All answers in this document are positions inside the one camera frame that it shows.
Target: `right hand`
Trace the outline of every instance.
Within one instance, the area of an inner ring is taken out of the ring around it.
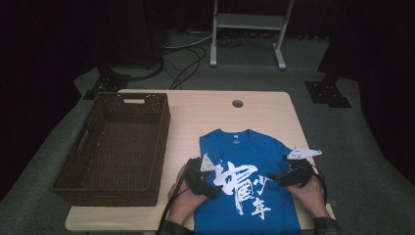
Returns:
[[[324,203],[324,193],[318,178],[313,175],[303,187],[288,186],[288,191],[296,196],[304,208],[315,217],[330,217]]]

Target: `left hand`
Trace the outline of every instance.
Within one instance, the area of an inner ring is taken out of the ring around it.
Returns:
[[[171,198],[177,186],[177,182],[183,174],[185,168],[186,165],[183,165],[177,174],[176,182],[171,186],[170,191],[168,192],[168,199]],[[183,225],[186,219],[190,217],[196,208],[208,197],[205,195],[193,194],[189,189],[189,185],[186,180],[183,180],[183,183],[180,185],[178,194],[179,196],[171,204],[167,220]]]

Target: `gray carpet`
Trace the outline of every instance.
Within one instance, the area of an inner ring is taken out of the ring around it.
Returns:
[[[170,45],[183,45],[198,38],[172,33]],[[415,234],[415,188],[382,156],[360,110],[358,83],[341,78],[337,84],[351,109],[313,104],[305,89],[305,81],[324,78],[317,68],[328,42],[286,38],[282,52],[288,69],[280,71],[272,51],[273,41],[250,38],[244,46],[218,48],[218,65],[214,69],[208,64],[208,45],[203,45],[207,56],[181,89],[288,92],[309,147],[323,151],[315,161],[326,177],[329,201],[344,233]],[[147,80],[131,81],[128,88],[168,89],[172,78],[166,71],[176,76],[197,57],[184,50],[164,59],[170,62],[166,70]],[[154,68],[116,70],[143,75]],[[97,77],[97,71],[92,70],[75,83],[84,94]],[[53,194],[50,186],[91,104],[80,100],[62,119],[1,202],[0,234],[78,234],[66,230],[70,206]]]

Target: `wooden table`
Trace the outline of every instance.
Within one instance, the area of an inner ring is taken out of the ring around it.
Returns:
[[[72,231],[156,231],[167,203],[167,192],[177,172],[200,155],[199,137],[212,130],[252,129],[267,134],[287,147],[308,148],[290,96],[285,92],[200,91],[200,90],[121,90],[120,92],[162,92],[167,94],[171,112],[170,127],[155,207],[72,207],[66,227]],[[233,102],[243,102],[235,108]],[[312,219],[297,200],[301,229],[313,228]],[[331,207],[327,207],[333,216]],[[193,217],[186,226],[193,229]]]

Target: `table hole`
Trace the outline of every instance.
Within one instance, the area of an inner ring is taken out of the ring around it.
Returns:
[[[240,100],[234,100],[234,101],[232,102],[232,105],[233,105],[235,108],[242,108],[242,107],[244,106],[244,102],[242,102],[242,101],[240,101]]]

